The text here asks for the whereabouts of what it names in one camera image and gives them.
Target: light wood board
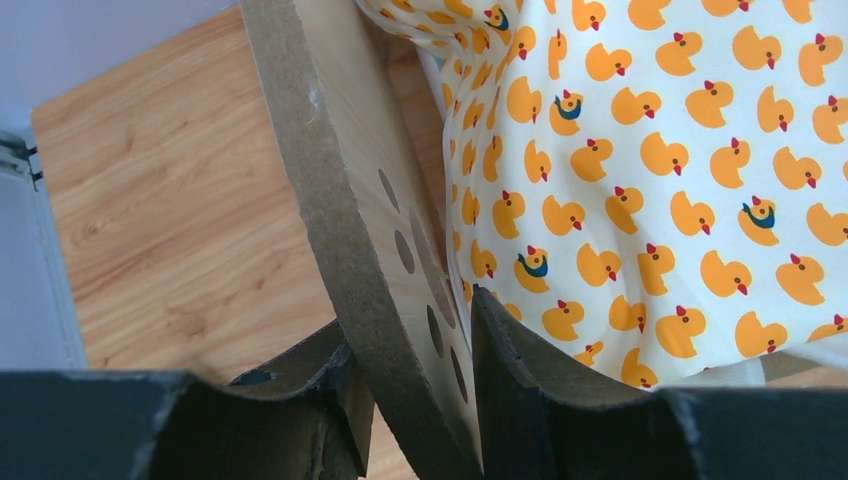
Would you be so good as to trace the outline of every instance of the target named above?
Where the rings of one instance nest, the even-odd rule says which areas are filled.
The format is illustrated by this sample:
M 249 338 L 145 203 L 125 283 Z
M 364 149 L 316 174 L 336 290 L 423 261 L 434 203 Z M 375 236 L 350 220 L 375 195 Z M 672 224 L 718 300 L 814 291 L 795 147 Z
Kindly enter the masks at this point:
M 335 318 L 237 8 L 33 125 L 89 363 L 226 382 Z M 375 415 L 369 478 L 415 478 Z

